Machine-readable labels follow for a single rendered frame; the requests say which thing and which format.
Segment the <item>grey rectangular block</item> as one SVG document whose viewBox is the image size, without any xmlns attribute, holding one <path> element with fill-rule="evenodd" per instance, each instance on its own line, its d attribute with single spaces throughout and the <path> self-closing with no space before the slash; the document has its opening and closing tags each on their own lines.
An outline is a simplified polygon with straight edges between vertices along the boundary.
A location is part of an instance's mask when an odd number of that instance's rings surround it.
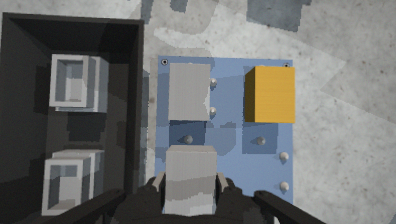
<svg viewBox="0 0 396 224">
<path fill-rule="evenodd" d="M 208 145 L 171 145 L 166 151 L 164 214 L 215 214 L 217 152 Z"/>
<path fill-rule="evenodd" d="M 170 63 L 168 120 L 209 118 L 210 64 Z"/>
</svg>

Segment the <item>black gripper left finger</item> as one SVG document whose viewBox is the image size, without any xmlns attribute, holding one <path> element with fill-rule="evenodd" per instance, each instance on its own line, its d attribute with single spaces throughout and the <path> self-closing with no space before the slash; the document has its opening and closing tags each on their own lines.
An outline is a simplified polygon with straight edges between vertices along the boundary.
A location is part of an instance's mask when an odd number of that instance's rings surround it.
<svg viewBox="0 0 396 224">
<path fill-rule="evenodd" d="M 165 224 L 165 186 L 165 171 L 160 171 L 136 194 L 125 195 L 124 189 L 111 189 L 42 224 L 95 224 L 102 214 L 102 224 Z"/>
</svg>

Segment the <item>yellow rectangular block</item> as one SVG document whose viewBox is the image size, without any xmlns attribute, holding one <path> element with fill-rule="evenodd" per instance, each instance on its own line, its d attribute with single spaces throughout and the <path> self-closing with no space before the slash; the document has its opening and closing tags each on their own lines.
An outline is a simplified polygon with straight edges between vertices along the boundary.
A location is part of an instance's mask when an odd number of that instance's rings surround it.
<svg viewBox="0 0 396 224">
<path fill-rule="evenodd" d="M 295 123 L 295 67 L 255 66 L 245 74 L 245 122 Z"/>
</svg>

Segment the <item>grey open-top rectangular box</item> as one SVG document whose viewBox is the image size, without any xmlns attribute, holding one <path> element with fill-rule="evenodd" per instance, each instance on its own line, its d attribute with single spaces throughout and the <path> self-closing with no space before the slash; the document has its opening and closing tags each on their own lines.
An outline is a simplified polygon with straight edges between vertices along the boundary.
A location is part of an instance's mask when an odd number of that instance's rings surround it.
<svg viewBox="0 0 396 224">
<path fill-rule="evenodd" d="M 108 73 L 109 63 L 101 57 L 52 54 L 49 106 L 107 113 Z"/>
<path fill-rule="evenodd" d="M 60 215 L 102 194 L 104 155 L 105 150 L 63 150 L 45 160 L 41 216 Z"/>
</svg>

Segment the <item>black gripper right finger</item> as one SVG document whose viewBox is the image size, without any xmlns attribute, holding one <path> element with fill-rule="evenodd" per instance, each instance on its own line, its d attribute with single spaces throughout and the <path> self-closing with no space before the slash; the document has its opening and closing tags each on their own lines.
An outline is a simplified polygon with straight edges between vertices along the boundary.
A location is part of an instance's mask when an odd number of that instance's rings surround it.
<svg viewBox="0 0 396 224">
<path fill-rule="evenodd" d="M 243 195 L 230 178 L 217 172 L 216 211 L 210 224 L 274 224 L 274 216 L 280 224 L 326 224 L 271 192 Z"/>
</svg>

